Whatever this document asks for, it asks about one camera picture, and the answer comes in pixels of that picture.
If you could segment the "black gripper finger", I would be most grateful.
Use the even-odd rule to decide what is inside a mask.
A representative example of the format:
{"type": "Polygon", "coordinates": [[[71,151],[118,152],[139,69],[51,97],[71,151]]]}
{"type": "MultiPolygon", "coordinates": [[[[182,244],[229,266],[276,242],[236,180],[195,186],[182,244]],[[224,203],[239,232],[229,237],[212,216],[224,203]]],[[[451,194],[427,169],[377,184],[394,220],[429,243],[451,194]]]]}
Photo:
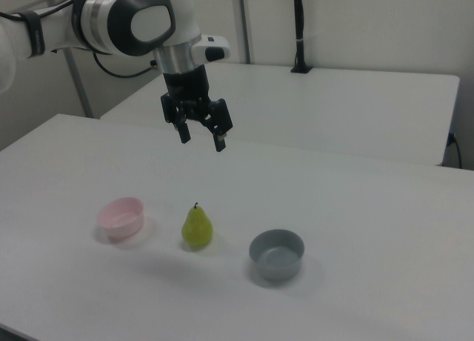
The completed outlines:
{"type": "Polygon", "coordinates": [[[208,101],[204,104],[204,109],[202,124],[213,135],[216,151],[222,152],[226,148],[225,136],[233,128],[227,103],[224,99],[208,101]]]}
{"type": "Polygon", "coordinates": [[[191,137],[186,123],[187,117],[184,112],[183,104],[172,99],[167,93],[161,97],[161,106],[166,123],[173,125],[183,144],[189,142],[191,137]]]}

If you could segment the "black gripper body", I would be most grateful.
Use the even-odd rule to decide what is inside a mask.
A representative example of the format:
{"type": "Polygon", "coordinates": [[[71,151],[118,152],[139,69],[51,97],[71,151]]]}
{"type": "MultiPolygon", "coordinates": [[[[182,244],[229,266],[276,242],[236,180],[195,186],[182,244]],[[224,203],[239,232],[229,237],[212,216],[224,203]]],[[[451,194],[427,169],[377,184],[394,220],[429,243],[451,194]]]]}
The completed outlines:
{"type": "Polygon", "coordinates": [[[184,114],[194,121],[216,119],[211,112],[213,102],[209,97],[209,82],[205,66],[186,73],[164,74],[167,93],[161,97],[166,122],[177,122],[178,109],[184,104],[184,114]]]}

